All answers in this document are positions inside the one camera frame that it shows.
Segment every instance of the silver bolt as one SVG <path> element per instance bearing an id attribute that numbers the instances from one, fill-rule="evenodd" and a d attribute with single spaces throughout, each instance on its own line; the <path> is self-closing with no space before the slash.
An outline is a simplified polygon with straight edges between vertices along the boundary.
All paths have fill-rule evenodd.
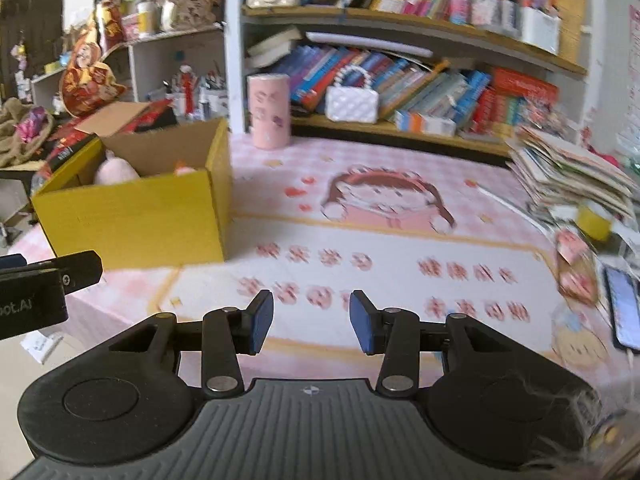
<path id="1" fill-rule="evenodd" d="M 389 375 L 382 379 L 382 385 L 390 392 L 404 392 L 414 386 L 414 382 L 404 375 Z"/>
<path id="2" fill-rule="evenodd" d="M 236 386 L 238 381 L 228 375 L 218 375 L 207 380 L 207 388 L 212 392 L 230 392 Z"/>

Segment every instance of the smartphone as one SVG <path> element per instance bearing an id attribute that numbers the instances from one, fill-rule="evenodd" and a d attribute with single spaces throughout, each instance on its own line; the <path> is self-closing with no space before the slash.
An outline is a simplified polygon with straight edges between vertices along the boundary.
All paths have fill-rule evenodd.
<path id="1" fill-rule="evenodd" d="M 640 352 L 640 311 L 636 296 L 636 280 L 614 267 L 604 267 L 611 305 L 613 343 L 617 348 Z"/>

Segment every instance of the pink cylindrical container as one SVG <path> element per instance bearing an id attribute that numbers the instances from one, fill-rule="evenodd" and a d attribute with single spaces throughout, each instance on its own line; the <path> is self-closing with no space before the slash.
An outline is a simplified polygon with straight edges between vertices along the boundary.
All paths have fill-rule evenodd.
<path id="1" fill-rule="evenodd" d="M 248 94 L 254 146 L 263 150 L 284 148 L 291 138 L 289 76 L 249 76 Z"/>

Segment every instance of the gray ribbed panel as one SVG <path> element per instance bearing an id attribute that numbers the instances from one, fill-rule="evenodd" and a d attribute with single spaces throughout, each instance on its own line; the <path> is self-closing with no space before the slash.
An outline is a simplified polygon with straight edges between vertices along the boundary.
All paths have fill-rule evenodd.
<path id="1" fill-rule="evenodd" d="M 303 389 L 314 384 L 320 392 Z M 19 480 L 515 480 L 445 446 L 409 402 L 364 380 L 258 380 L 242 397 L 210 400 L 174 444 L 105 468 L 39 458 Z"/>

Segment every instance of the dark curtain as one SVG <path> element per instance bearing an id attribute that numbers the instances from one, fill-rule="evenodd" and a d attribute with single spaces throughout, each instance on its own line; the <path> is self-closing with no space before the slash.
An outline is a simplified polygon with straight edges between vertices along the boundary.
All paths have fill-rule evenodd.
<path id="1" fill-rule="evenodd" d="M 25 76 L 43 73 L 44 66 L 58 58 L 62 47 L 62 0 L 1 0 L 0 82 L 4 98 L 16 96 L 14 73 L 18 62 L 12 47 L 21 38 L 27 49 Z"/>

